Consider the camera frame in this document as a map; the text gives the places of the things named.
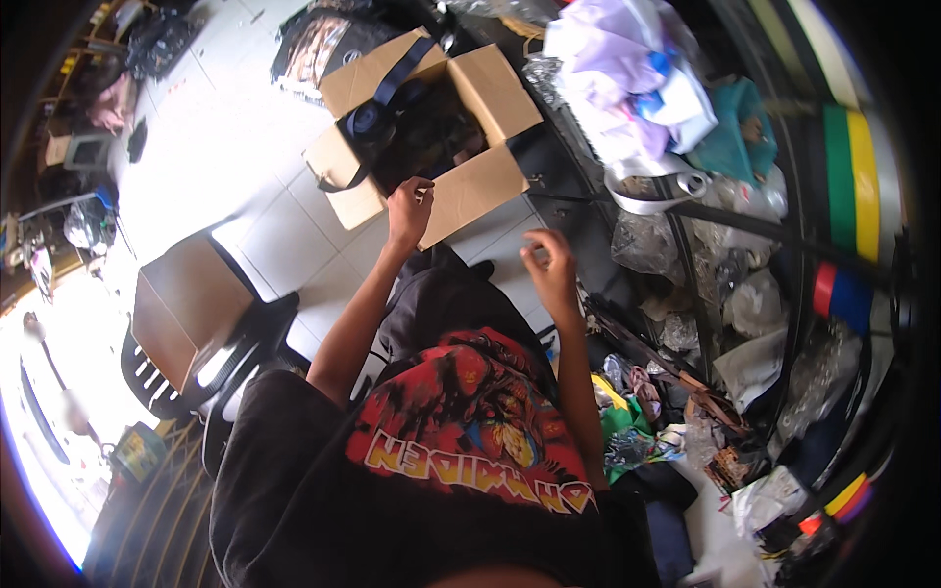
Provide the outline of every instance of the hand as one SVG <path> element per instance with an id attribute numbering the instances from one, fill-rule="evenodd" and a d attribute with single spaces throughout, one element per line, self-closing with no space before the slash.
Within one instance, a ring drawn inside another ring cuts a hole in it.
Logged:
<path id="1" fill-rule="evenodd" d="M 435 183 L 412 177 L 402 182 L 389 196 L 389 245 L 410 254 L 428 228 L 431 205 L 435 201 Z"/>
<path id="2" fill-rule="evenodd" d="M 566 238 L 558 230 L 548 229 L 528 230 L 523 237 L 533 242 L 520 249 L 519 256 L 533 277 L 542 306 L 549 311 L 557 328 L 584 331 L 584 318 L 575 290 L 575 256 Z M 539 250 L 547 255 L 537 256 Z"/>

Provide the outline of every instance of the white tile floor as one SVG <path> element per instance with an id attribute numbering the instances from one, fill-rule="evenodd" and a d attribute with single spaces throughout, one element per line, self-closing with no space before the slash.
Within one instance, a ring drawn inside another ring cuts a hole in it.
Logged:
<path id="1" fill-rule="evenodd" d="M 304 4 L 199 2 L 191 15 L 205 26 L 190 50 L 164 80 L 149 80 L 141 90 L 136 116 L 148 122 L 141 161 L 128 164 L 117 146 L 111 164 L 140 262 L 226 220 L 213 236 L 262 298 L 300 292 L 288 344 L 311 358 L 375 264 L 389 219 L 382 214 L 355 230 L 343 228 L 301 157 L 332 117 L 270 86 L 277 28 Z M 496 262 L 492 281 L 535 330 L 550 318 L 518 250 L 521 234 L 539 226 L 520 196 L 447 239 L 467 262 Z"/>

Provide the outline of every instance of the navy strap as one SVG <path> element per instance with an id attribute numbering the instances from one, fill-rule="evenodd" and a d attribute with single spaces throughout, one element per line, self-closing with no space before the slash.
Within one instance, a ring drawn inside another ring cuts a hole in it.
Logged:
<path id="1" fill-rule="evenodd" d="M 392 102 L 392 96 L 395 95 L 395 90 L 406 81 L 406 78 L 412 73 L 412 70 L 422 61 L 422 57 L 431 51 L 431 48 L 434 46 L 435 40 L 429 39 L 428 37 L 420 37 L 412 43 L 412 46 L 408 48 L 406 54 L 392 66 L 392 69 L 389 70 L 386 77 L 382 78 L 382 81 L 379 82 L 379 86 L 375 89 L 375 94 L 373 94 L 373 100 L 383 106 L 388 106 L 389 103 Z"/>
<path id="2" fill-rule="evenodd" d="M 415 40 L 406 51 L 406 54 L 392 66 L 386 76 L 382 78 L 382 81 L 379 82 L 372 100 L 357 106 L 346 115 L 346 132 L 351 139 L 376 140 L 384 128 L 388 126 L 391 114 L 393 114 L 390 111 L 400 106 L 398 103 L 402 103 L 401 105 L 412 103 L 422 95 L 423 84 L 409 82 L 403 87 L 402 94 L 404 95 L 395 100 L 399 87 L 433 46 L 435 46 L 435 40 L 428 37 L 420 37 Z M 353 179 L 343 188 L 321 178 L 319 182 L 320 189 L 333 194 L 355 188 L 369 175 L 369 167 L 367 165 L 359 166 Z"/>

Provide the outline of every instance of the chair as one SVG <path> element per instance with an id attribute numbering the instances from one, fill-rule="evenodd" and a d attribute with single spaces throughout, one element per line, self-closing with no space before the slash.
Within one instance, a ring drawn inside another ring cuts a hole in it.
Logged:
<path id="1" fill-rule="evenodd" d="M 297 315 L 298 293 L 291 292 L 272 302 L 262 301 L 251 280 L 225 247 L 212 237 L 209 242 L 254 298 L 226 343 L 225 347 L 232 349 L 232 353 L 213 380 L 205 387 L 193 382 L 186 394 L 180 394 L 144 354 L 129 326 L 121 348 L 120 366 L 131 392 L 159 419 L 189 418 L 201 405 L 216 398 L 206 419 L 202 447 L 203 466 L 215 478 L 232 426 L 222 418 L 222 410 L 250 373 L 261 366 L 265 369 L 295 367 L 306 372 L 310 363 L 285 342 Z"/>

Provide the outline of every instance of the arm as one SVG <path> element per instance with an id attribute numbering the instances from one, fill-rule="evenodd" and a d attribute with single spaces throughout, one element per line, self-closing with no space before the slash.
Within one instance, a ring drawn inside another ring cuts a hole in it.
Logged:
<path id="1" fill-rule="evenodd" d="M 559 410 L 582 456 L 588 483 L 596 490 L 607 490 L 601 419 L 588 368 L 585 320 L 575 290 L 575 256 L 558 231 L 530 230 L 523 236 L 533 242 L 519 255 L 559 332 Z M 537 257 L 539 249 L 548 255 Z"/>
<path id="2" fill-rule="evenodd" d="M 395 277 L 428 227 L 433 186 L 430 180 L 411 178 L 389 196 L 389 241 L 313 357 L 307 381 L 340 408 L 346 408 L 369 355 Z M 425 189 L 423 195 L 418 188 Z"/>

